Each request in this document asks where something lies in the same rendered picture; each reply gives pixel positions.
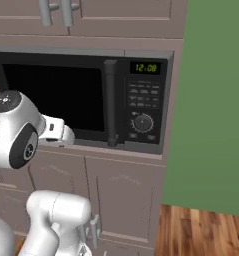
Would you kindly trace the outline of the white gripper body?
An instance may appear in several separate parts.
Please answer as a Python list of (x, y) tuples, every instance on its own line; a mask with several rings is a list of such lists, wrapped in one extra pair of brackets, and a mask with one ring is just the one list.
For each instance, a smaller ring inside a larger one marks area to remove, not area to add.
[(75, 141), (73, 130), (65, 122), (62, 122), (60, 141), (67, 145), (73, 145)]

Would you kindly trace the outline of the black microwave door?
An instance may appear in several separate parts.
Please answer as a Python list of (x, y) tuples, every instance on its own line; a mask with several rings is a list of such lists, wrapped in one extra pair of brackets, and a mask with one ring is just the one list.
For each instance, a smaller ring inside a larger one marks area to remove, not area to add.
[(116, 60), (117, 143), (125, 142), (123, 58), (0, 52), (0, 91), (17, 90), (40, 113), (61, 118), (78, 140), (108, 141), (104, 61)]

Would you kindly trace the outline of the brown cupboard door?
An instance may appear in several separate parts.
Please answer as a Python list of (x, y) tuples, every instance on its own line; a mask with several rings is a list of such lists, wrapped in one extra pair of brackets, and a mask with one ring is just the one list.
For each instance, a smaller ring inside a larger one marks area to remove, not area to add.
[(154, 249), (165, 168), (88, 157), (86, 169), (100, 238)]
[(38, 151), (30, 161), (29, 172), (36, 190), (89, 197), (83, 156)]
[(188, 0), (73, 0), (74, 36), (182, 39)]
[(64, 36), (60, 10), (51, 12), (52, 25), (44, 26), (39, 0), (0, 0), (0, 34), (2, 35), (54, 35)]

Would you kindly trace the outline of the black microwave oven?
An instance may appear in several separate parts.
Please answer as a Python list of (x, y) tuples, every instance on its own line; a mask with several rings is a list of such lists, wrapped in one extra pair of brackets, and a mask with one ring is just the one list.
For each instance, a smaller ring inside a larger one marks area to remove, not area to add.
[(124, 78), (125, 142), (110, 147), (108, 141), (75, 138), (75, 143), (153, 154), (163, 151), (174, 59), (172, 52), (5, 46), (0, 46), (0, 52), (123, 58), (127, 63)]

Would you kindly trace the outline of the brown tall cupboard housing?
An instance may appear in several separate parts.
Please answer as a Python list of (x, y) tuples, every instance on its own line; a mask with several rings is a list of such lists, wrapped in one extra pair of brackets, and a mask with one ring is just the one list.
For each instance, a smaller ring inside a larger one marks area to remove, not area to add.
[[(61, 0), (49, 0), (49, 2), (57, 3), (59, 5), (58, 10), (61, 11)], [(75, 141), (73, 145), (67, 145), (65, 143), (58, 143), (48, 140), (42, 141), (39, 144), (35, 154), (38, 151), (47, 151), (83, 156), (85, 169), (86, 159), (88, 157), (94, 157), (108, 160), (159, 165), (163, 166), (166, 172), (167, 157), (169, 152), (169, 137), (175, 107), (175, 96), (177, 90), (177, 80), (179, 77), (183, 38), (162, 39), (74, 36), (70, 32), (71, 27), (66, 27), (68, 29), (68, 34), (64, 36), (0, 34), (0, 46), (172, 52), (174, 54), (174, 59), (166, 115), (163, 151), (160, 154), (153, 154), (127, 151), (116, 148), (77, 145)], [(18, 236), (24, 236), (28, 232), (29, 218), (25, 205), (29, 195), (32, 192), (37, 191), (34, 187), (34, 183), (29, 172), (29, 166), (30, 162), (17, 171), (0, 168), (0, 218), (7, 222), (14, 234)], [(92, 242), (90, 223), (82, 226), (79, 232), (81, 237), (91, 247), (93, 256), (154, 256), (155, 254), (155, 248), (148, 249), (144, 247), (102, 240), (100, 235), (98, 239), (98, 248), (95, 249)]]

